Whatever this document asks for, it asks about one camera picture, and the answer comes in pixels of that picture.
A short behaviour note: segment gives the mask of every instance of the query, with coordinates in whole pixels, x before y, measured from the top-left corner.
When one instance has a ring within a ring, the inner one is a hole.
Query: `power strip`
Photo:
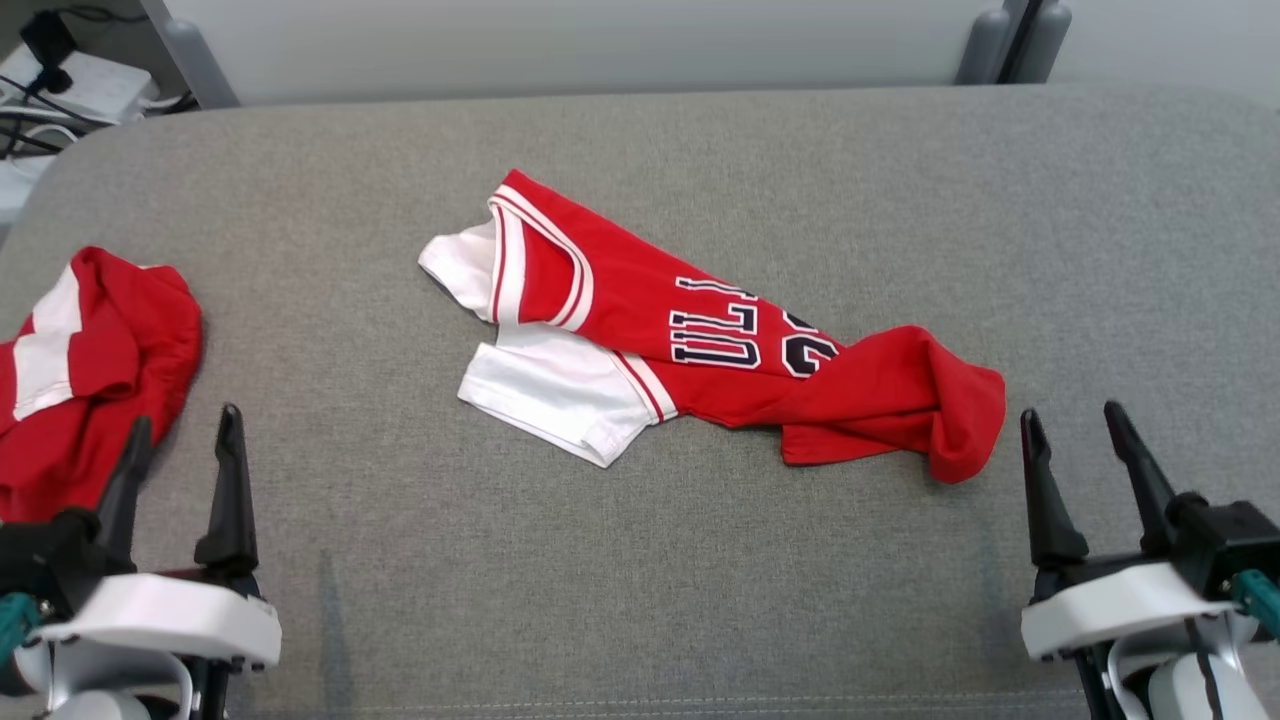
[[[151,73],[81,51],[72,53],[61,68],[72,77],[72,86],[65,92],[46,92],[44,96],[82,115],[127,123],[140,118],[143,102],[155,100],[159,95]],[[22,85],[31,85],[40,74],[40,63],[29,47],[19,45],[0,63],[0,74]],[[22,91],[9,85],[0,87],[0,105],[20,100]]]

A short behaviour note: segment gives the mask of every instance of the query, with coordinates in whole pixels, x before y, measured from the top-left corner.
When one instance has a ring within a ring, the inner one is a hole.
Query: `white stripe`
[[[591,273],[591,264],[588,263],[586,255],[556,223],[550,222],[547,215],[515,188],[504,184],[498,188],[498,192],[506,197],[494,196],[494,202],[508,206],[513,213],[525,218],[535,227],[539,224],[545,227],[552,233],[552,237],[548,240],[563,247],[570,254],[570,259],[573,260],[573,288],[564,301],[564,306],[561,307],[559,314],[552,319],[550,324],[559,325],[570,332],[577,331],[586,322],[586,315],[591,311],[591,301],[595,296],[595,277]],[[572,314],[570,314],[570,307],[573,307]]]
[[[63,269],[58,284],[36,302],[36,309],[31,311],[31,324],[37,333],[81,332],[79,281],[70,265]]]
[[[662,386],[662,380],[658,379],[658,375],[655,375],[654,372],[649,368],[649,364],[645,363],[645,359],[640,357],[639,355],[632,355],[630,352],[623,352],[622,356],[626,357],[627,363],[631,364],[631,369],[635,370],[636,375],[639,375],[639,380],[644,383],[646,388],[649,388],[649,392],[653,395],[653,398],[658,401],[658,407],[662,410],[662,415],[654,415],[654,423],[657,424],[659,418],[671,420],[672,418],[678,415],[680,411],[676,410],[676,402],[671,398],[671,395],[667,392],[667,388]],[[625,373],[625,374],[627,375],[627,378],[631,378],[631,373]],[[639,392],[640,397],[644,398],[645,405],[648,406],[649,396],[646,396],[643,389]]]
[[[494,319],[500,325],[520,323],[520,300],[525,296],[525,225],[518,218],[511,217],[506,208],[494,208],[502,236],[498,246],[502,249],[502,287],[497,288],[498,306]],[[494,286],[498,275],[494,275]]]
[[[54,288],[36,302],[31,324],[35,333],[13,343],[17,375],[13,419],[17,421],[74,397],[68,350],[72,336],[81,331],[81,313],[79,282],[70,265]]]

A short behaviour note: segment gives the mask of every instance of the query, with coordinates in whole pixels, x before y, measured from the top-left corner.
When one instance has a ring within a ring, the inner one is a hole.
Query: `basketball jersey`
[[[458,396],[602,468],[680,414],[781,425],[796,465],[927,454],[943,482],[978,473],[995,446],[1004,379],[922,328],[845,346],[518,172],[489,211],[419,258],[498,325]]]

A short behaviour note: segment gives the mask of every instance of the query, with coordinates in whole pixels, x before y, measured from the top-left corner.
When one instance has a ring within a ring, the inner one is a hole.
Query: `red jersey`
[[[913,450],[960,482],[991,455],[1004,379],[922,328],[845,346],[518,172],[489,209],[419,261],[499,325],[460,391],[492,415],[602,466],[684,413],[781,425],[788,464]]]
[[[151,419],[152,445],[169,432],[200,354],[200,306],[177,270],[77,252],[0,343],[0,520],[95,510],[133,421]]]

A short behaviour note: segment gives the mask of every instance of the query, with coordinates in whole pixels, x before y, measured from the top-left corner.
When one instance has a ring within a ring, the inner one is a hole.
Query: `gray cushion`
[[[600,470],[463,405],[494,333],[415,259],[512,167],[836,337],[916,323],[1001,370],[986,471],[790,469],[776,432],[695,419]],[[1272,114],[1148,87],[204,113],[59,160],[0,252],[0,334],[83,245],[191,283],[204,369],[137,560],[189,562],[239,404],[284,625],[241,716],[1084,717],[1019,637],[1018,411],[1096,551],[1139,536],[1108,397],[1179,488],[1280,516],[1277,197]]]

